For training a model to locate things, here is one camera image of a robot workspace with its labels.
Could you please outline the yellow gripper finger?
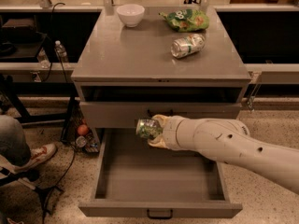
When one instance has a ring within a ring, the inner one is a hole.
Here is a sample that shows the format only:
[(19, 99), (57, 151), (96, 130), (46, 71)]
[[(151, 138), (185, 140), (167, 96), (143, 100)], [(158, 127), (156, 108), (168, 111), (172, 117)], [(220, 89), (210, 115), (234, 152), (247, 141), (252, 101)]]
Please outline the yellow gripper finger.
[(164, 128), (165, 124), (170, 119), (169, 116), (165, 116), (165, 115), (161, 115), (161, 114), (154, 115), (152, 118), (154, 120), (157, 120), (162, 128)]
[(168, 149), (168, 146), (166, 145), (166, 143), (161, 135), (159, 135), (158, 137), (156, 137), (153, 140), (148, 140), (148, 144), (152, 147)]

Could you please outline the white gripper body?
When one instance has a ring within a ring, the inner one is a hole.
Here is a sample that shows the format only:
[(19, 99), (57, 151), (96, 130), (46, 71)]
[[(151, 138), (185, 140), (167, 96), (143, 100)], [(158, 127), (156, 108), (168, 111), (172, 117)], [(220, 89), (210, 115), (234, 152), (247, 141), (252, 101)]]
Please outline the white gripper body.
[(163, 140), (168, 149), (182, 150), (177, 140), (177, 130), (179, 124), (184, 120), (181, 116), (170, 117), (163, 127)]

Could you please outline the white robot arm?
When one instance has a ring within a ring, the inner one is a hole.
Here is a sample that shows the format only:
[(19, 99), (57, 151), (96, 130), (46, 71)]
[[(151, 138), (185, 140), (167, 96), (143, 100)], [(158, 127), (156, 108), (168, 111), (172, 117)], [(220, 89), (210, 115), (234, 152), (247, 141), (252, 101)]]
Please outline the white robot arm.
[(299, 194), (299, 150), (254, 139), (237, 119), (187, 119), (155, 115), (163, 132), (150, 144), (190, 150), (216, 161), (252, 171)]

